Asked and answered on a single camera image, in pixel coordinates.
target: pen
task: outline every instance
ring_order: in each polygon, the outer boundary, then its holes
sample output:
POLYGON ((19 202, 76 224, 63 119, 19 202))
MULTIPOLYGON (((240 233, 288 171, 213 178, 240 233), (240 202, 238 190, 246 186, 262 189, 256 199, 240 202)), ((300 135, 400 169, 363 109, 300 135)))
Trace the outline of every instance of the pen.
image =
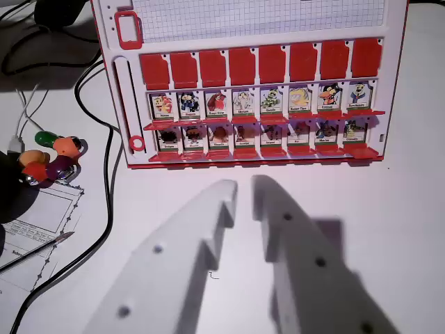
POLYGON ((41 244, 37 248, 34 248, 33 250, 30 250, 26 254, 23 254, 22 256, 18 257, 17 259, 15 259, 15 260, 5 264, 4 266, 0 267, 0 275, 3 272, 5 272, 5 271, 7 271, 7 270, 9 270, 9 269, 11 269, 11 268, 21 264, 23 261, 25 261, 27 259, 30 259, 34 255, 37 255, 41 251, 43 251, 43 250, 45 250, 45 249, 47 249, 49 247, 52 247, 52 246, 55 246, 55 245, 59 244, 60 242, 66 240, 69 237, 71 237, 73 234, 74 234, 74 232, 63 233, 63 234, 59 235, 57 238, 49 240, 49 241, 45 242, 44 244, 41 244))

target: paper sheet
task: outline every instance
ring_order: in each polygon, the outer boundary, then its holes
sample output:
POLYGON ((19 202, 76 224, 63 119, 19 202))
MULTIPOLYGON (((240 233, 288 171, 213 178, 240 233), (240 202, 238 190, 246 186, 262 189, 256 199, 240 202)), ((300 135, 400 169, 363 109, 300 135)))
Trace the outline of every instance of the paper sheet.
MULTIPOLYGON (((0 266, 57 237, 73 231, 80 217, 83 189, 54 183, 47 189, 29 188, 22 202, 35 198, 31 207, 3 225, 6 240, 0 266)), ((51 277, 57 265, 57 248, 50 248, 0 275, 0 333, 9 333, 29 292, 51 277)))
POLYGON ((144 42, 381 26, 385 0, 133 0, 144 42))

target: orange toy piece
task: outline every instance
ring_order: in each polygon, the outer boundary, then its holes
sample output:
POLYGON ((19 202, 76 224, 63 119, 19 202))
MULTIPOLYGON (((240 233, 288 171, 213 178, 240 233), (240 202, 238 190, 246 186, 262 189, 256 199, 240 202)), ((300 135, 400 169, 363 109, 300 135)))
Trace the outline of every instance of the orange toy piece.
POLYGON ((39 150, 29 150, 20 154, 19 162, 22 167, 26 167, 30 162, 34 161, 47 164, 49 162, 49 154, 39 150))
POLYGON ((77 160, 81 154, 71 137, 56 139, 53 144, 53 149, 57 151, 57 154, 65 155, 73 160, 77 160))
POLYGON ((48 178, 46 167, 46 164, 32 161, 26 165, 22 173, 34 177, 37 182, 41 183, 48 178))

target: white cable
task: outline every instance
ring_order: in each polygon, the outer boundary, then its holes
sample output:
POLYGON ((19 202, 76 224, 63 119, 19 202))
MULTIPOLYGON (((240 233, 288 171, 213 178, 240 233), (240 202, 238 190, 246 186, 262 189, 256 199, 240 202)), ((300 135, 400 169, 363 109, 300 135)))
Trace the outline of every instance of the white cable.
POLYGON ((31 95, 29 95, 28 101, 27 101, 26 104, 23 106, 23 110, 22 110, 22 112, 20 113, 20 117, 19 117, 19 119, 17 120, 17 126, 16 126, 16 129, 15 129, 15 135, 16 135, 16 136, 19 135, 20 120, 22 120, 22 117, 23 117, 23 116, 25 116, 25 118, 26 118, 28 121, 30 121, 31 123, 33 123, 38 129, 44 131, 43 128, 42 128, 41 126, 39 126, 39 124, 37 124, 36 122, 34 122, 34 121, 28 116, 28 114, 26 113, 26 109, 28 108, 29 102, 31 102, 31 100, 32 100, 32 98, 33 98, 33 96, 34 96, 34 93, 35 93, 35 91, 37 90, 37 88, 38 88, 39 85, 40 85, 40 83, 37 83, 37 84, 34 86, 34 89, 32 90, 31 95))

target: green toy piece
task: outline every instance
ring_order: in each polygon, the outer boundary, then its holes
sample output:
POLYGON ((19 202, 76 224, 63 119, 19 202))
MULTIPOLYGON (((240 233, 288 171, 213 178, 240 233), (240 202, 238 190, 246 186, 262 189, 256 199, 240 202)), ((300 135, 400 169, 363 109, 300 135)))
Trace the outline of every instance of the green toy piece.
POLYGON ((45 146, 46 148, 53 148, 54 141, 59 138, 60 136, 57 136, 52 132, 39 131, 37 134, 35 134, 34 140, 41 146, 45 146))

